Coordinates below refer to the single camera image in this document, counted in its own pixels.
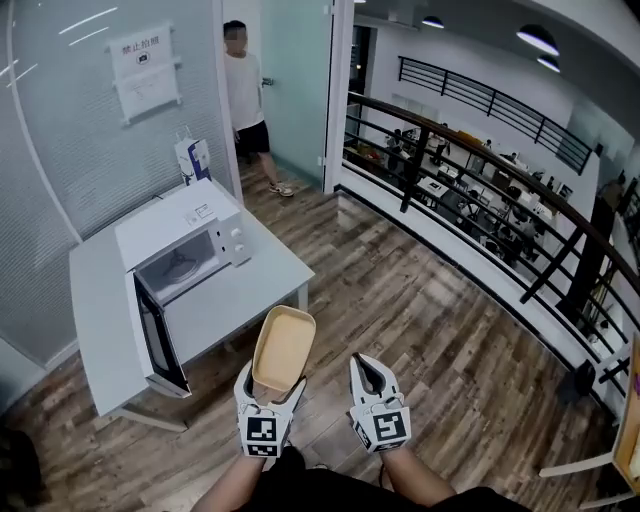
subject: door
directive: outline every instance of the door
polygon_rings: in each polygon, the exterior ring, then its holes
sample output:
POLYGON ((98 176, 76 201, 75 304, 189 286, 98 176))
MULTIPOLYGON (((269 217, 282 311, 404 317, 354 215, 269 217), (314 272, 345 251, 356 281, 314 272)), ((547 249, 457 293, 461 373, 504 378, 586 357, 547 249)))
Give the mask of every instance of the door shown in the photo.
POLYGON ((263 0, 262 89, 278 167, 322 187, 331 59, 332 0, 263 0))

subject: microwave door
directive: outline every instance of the microwave door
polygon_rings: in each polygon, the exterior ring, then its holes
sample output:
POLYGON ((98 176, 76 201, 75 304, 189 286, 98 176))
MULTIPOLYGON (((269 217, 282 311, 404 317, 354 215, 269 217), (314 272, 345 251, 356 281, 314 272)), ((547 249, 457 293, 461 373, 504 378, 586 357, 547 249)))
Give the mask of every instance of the microwave door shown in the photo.
POLYGON ((153 368, 153 374, 147 379, 152 387, 164 394, 189 396, 191 390, 173 348, 164 312, 135 275, 134 283, 142 330, 153 368))

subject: wooden floor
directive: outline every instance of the wooden floor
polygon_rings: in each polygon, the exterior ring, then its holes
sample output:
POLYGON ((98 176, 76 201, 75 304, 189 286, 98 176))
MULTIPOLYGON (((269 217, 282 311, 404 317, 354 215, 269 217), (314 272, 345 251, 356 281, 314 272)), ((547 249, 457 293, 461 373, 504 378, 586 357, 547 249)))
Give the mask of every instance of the wooden floor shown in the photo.
MULTIPOLYGON (((347 361, 361 351, 395 370, 414 450, 457 490, 488 485, 545 512, 574 510, 594 494, 597 471, 537 477, 543 465, 606 451, 605 416, 590 400, 558 403, 564 369, 508 313, 348 196, 296 183, 294 198, 280 198, 254 170, 243 174, 248 208, 316 272, 317 336, 291 434, 309 464, 377 477, 379 458, 345 416, 347 361)), ((187 367, 191 398, 141 398, 187 418, 183 434, 97 418, 79 356, 54 371, 7 417, 40 455, 48 503, 39 510, 188 511, 238 453, 232 386, 258 329, 234 341, 235 353, 216 348, 187 367)))

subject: microwave window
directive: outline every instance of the microwave window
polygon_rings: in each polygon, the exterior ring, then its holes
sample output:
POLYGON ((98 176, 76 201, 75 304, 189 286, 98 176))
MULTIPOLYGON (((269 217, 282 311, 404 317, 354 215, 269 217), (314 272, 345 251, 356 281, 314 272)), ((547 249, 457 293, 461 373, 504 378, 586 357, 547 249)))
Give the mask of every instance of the microwave window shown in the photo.
POLYGON ((151 349, 150 355, 153 362, 163 370, 169 371, 169 365, 167 359, 164 357, 162 342, 160 341, 160 335, 156 327, 156 318, 144 305, 142 306, 142 321, 144 322, 144 328, 147 332, 147 341, 149 342, 149 348, 151 349))

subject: tray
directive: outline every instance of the tray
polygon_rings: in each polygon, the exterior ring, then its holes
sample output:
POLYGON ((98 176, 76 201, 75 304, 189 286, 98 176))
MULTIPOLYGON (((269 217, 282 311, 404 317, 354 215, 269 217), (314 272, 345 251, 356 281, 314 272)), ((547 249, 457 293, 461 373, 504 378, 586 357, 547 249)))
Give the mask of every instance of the tray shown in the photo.
POLYGON ((267 315, 253 354, 253 379, 289 391, 302 375, 316 334, 313 317, 299 309, 276 306, 267 315))

